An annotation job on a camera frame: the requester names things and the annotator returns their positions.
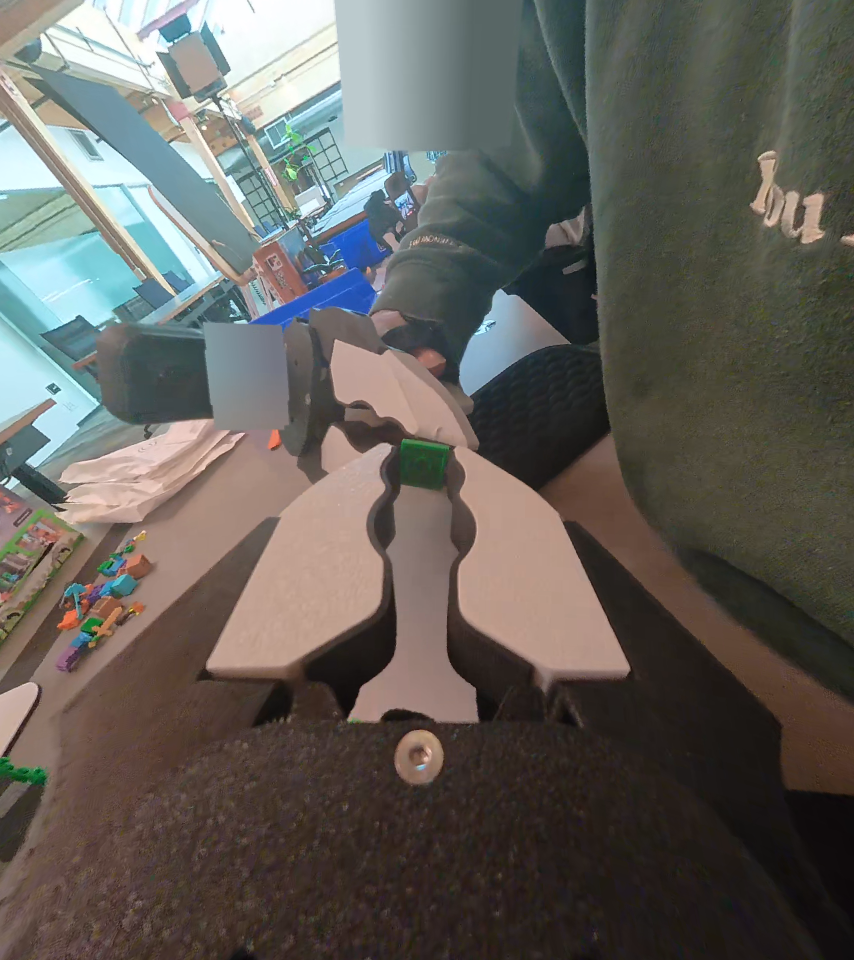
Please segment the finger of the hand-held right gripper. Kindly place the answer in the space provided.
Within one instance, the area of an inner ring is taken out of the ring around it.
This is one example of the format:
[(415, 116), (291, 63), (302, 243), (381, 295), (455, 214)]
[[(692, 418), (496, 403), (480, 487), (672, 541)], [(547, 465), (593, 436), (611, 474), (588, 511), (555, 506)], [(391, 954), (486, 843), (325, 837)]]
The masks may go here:
[(340, 406), (369, 409), (410, 439), (478, 450), (479, 440), (459, 403), (414, 357), (335, 340), (329, 370)]
[(334, 474), (375, 447), (399, 444), (399, 424), (368, 407), (349, 407), (332, 423), (320, 446), (320, 467)]

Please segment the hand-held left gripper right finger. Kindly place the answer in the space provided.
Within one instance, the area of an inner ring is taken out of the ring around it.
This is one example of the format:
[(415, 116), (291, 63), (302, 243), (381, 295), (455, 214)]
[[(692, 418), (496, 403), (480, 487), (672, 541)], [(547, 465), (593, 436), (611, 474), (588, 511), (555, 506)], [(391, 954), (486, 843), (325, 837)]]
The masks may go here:
[(465, 447), (450, 463), (448, 653), (479, 690), (621, 681), (631, 671), (558, 512)]

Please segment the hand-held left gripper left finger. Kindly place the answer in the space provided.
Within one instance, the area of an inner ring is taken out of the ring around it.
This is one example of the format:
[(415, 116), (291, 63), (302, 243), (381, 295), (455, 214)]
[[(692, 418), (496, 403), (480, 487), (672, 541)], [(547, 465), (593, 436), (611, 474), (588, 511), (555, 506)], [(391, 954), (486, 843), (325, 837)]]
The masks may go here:
[(393, 511), (381, 443), (282, 511), (205, 669), (224, 680), (366, 682), (397, 645), (390, 558), (378, 527)]

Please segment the green toy brick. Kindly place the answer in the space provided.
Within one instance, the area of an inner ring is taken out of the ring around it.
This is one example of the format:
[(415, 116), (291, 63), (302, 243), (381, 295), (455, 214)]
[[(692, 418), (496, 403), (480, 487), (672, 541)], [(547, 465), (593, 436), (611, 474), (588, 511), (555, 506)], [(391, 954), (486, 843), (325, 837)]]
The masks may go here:
[(452, 448), (441, 442), (405, 438), (399, 445), (398, 478), (401, 486), (442, 491)]

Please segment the person's right forearm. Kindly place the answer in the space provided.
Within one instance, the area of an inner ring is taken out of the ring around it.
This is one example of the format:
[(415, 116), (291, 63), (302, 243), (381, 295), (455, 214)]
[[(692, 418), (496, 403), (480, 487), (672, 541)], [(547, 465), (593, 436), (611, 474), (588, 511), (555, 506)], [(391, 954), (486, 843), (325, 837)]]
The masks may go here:
[(442, 324), (458, 365), (501, 290), (572, 343), (596, 341), (589, 201), (589, 158), (578, 138), (449, 154), (371, 312)]

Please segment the person's right hand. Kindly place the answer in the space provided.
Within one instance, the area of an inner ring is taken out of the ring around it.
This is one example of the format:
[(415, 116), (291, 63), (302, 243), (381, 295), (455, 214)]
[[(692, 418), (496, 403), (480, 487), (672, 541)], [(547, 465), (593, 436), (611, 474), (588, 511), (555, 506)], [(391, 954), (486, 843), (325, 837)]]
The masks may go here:
[(373, 311), (370, 318), (378, 337), (390, 350), (409, 355), (448, 387), (461, 387), (458, 358), (441, 323), (396, 310)]

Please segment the black office chair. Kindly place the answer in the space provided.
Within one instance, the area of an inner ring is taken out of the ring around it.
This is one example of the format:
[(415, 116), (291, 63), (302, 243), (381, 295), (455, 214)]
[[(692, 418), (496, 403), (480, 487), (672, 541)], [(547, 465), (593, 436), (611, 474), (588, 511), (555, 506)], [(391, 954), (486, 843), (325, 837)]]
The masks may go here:
[(83, 315), (76, 315), (40, 336), (72, 361), (72, 369), (98, 380), (97, 338), (100, 333), (101, 330), (95, 324)]

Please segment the white paper bags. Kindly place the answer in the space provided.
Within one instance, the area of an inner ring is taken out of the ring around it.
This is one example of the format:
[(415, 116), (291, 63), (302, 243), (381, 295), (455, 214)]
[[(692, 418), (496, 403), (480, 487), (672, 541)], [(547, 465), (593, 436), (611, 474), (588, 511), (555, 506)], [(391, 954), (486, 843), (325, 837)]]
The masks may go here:
[(171, 424), (160, 436), (68, 466), (60, 518), (71, 525), (142, 522), (245, 437), (212, 420)]

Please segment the long wooden table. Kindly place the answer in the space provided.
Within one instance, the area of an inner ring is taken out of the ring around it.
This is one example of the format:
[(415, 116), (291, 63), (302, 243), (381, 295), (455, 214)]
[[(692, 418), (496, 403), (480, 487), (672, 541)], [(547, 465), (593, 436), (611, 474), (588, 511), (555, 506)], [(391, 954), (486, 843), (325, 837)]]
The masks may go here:
[(168, 271), (160, 281), (145, 279), (134, 292), (147, 307), (145, 315), (135, 320), (138, 324), (247, 322), (252, 318), (241, 287), (219, 273), (205, 281), (187, 283)]

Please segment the blue plastic bin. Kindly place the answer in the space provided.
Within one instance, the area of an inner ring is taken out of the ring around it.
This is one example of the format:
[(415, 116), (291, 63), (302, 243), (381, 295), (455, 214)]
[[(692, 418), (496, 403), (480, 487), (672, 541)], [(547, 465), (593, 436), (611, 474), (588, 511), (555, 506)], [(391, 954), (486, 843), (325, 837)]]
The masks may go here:
[(306, 321), (313, 309), (337, 307), (359, 314), (368, 314), (376, 299), (376, 292), (366, 275), (359, 269), (343, 274), (316, 286), (306, 294), (276, 307), (265, 315), (250, 321), (250, 325), (274, 326), (285, 329), (295, 320)]

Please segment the black padded wrist rest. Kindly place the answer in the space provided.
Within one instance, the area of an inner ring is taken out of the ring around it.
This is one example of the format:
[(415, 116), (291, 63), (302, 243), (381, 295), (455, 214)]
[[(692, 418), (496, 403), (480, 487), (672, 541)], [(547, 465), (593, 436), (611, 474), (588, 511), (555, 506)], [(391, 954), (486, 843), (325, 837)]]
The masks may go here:
[(472, 395), (478, 454), (539, 490), (611, 430), (599, 347), (551, 345)]

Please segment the small wooden table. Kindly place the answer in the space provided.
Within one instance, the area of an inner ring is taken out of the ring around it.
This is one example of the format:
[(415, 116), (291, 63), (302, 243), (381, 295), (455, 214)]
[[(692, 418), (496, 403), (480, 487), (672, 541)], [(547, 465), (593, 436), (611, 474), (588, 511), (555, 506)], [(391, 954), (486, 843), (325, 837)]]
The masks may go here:
[(14, 479), (35, 497), (56, 510), (61, 510), (61, 504), (67, 498), (66, 491), (28, 463), (34, 454), (29, 453), (23, 458), (15, 455), (11, 458), (9, 450), (11, 446), (16, 445), (16, 438), (19, 435), (31, 430), (38, 434), (39, 431), (35, 428), (37, 420), (53, 409), (56, 404), (54, 399), (47, 398), (0, 424), (0, 470), (1, 479)]

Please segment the red box device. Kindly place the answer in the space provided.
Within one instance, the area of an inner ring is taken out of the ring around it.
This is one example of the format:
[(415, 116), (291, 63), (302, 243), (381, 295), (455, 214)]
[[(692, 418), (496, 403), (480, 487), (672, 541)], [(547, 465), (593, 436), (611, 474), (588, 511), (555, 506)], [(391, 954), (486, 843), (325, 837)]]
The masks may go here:
[(297, 264), (277, 239), (258, 246), (253, 253), (253, 268), (272, 299), (282, 306), (308, 293)]

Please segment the pile of colourful toy bricks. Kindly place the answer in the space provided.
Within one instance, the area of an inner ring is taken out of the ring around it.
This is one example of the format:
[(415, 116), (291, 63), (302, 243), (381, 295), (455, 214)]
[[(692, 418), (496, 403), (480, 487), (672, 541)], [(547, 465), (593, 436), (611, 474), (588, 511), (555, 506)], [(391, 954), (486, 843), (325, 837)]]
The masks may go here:
[(155, 567), (143, 552), (147, 536), (142, 530), (128, 537), (97, 566), (93, 582), (72, 582), (64, 590), (56, 629), (68, 639), (55, 664), (58, 672), (72, 672), (85, 656), (144, 612), (144, 604), (132, 596)]

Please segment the large black board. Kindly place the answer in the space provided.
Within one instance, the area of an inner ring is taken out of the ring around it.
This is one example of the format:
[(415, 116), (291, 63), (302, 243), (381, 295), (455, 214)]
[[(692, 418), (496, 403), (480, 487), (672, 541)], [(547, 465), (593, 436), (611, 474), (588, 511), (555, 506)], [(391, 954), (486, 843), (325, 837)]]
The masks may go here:
[(206, 179), (114, 87), (34, 67), (38, 88), (143, 174), (236, 275), (258, 241)]

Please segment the green hanging plant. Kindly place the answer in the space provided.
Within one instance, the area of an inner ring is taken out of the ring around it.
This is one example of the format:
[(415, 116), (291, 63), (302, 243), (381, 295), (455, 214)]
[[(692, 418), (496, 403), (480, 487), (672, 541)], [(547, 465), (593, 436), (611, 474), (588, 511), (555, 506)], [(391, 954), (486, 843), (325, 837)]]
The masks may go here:
[(306, 188), (301, 181), (305, 185), (313, 186), (316, 180), (311, 173), (316, 167), (313, 149), (289, 123), (285, 123), (284, 133), (285, 152), (281, 157), (284, 179), (301, 190)]

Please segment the person in green sweatshirt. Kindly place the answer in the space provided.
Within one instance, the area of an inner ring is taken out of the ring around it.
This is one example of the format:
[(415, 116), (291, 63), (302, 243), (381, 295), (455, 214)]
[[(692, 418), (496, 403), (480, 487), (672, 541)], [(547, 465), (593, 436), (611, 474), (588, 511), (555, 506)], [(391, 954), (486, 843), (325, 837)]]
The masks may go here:
[(854, 2), (583, 2), (608, 411), (710, 594), (854, 705)]

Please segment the studio light panel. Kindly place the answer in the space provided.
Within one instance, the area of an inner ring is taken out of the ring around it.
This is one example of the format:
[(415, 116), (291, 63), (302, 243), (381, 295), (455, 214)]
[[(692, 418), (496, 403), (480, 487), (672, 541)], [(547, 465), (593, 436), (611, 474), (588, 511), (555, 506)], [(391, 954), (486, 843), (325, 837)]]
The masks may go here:
[(215, 99), (228, 88), (229, 63), (206, 24), (193, 30), (187, 13), (160, 28), (166, 44), (157, 58), (181, 99)]

